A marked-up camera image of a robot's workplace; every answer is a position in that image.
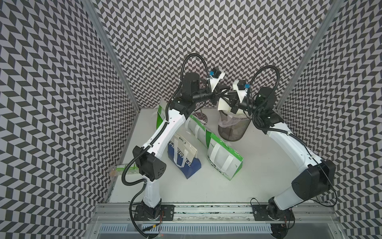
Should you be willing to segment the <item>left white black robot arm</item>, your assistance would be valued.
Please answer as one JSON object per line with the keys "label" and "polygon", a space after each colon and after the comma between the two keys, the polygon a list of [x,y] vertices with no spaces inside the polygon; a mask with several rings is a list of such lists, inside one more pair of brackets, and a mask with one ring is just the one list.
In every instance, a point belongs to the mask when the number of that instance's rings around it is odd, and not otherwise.
{"label": "left white black robot arm", "polygon": [[144,183],[141,207],[148,218],[157,219],[160,215],[162,199],[157,180],[167,167],[161,158],[168,142],[196,109],[197,103],[208,100],[215,103],[224,90],[230,89],[229,86],[220,83],[224,77],[224,72],[210,71],[207,83],[211,89],[208,90],[200,89],[200,77],[197,73],[187,73],[174,99],[169,101],[165,108],[165,119],[142,147],[134,148],[133,155],[142,175],[141,181]]}

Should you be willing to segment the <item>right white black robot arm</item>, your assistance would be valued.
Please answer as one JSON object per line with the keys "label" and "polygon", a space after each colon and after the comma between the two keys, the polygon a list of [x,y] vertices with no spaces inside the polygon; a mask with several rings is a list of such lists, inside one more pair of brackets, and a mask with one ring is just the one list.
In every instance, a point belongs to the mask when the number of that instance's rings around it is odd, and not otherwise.
{"label": "right white black robot arm", "polygon": [[308,149],[291,132],[282,117],[273,109],[276,96],[272,88],[262,87],[255,96],[247,91],[243,93],[244,96],[241,97],[239,91],[224,89],[219,98],[229,106],[230,112],[242,110],[245,116],[250,117],[255,128],[272,138],[299,171],[289,188],[268,201],[268,217],[278,221],[291,215],[292,207],[332,190],[336,167],[331,160],[323,160]]}

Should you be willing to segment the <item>blue white paper bag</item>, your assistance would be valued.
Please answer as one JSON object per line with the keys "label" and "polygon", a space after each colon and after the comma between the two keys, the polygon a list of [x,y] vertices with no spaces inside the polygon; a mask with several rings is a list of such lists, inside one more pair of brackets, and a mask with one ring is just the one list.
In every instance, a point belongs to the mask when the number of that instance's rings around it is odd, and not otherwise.
{"label": "blue white paper bag", "polygon": [[192,177],[202,167],[197,154],[198,150],[178,133],[175,133],[168,143],[168,157],[186,179]]}

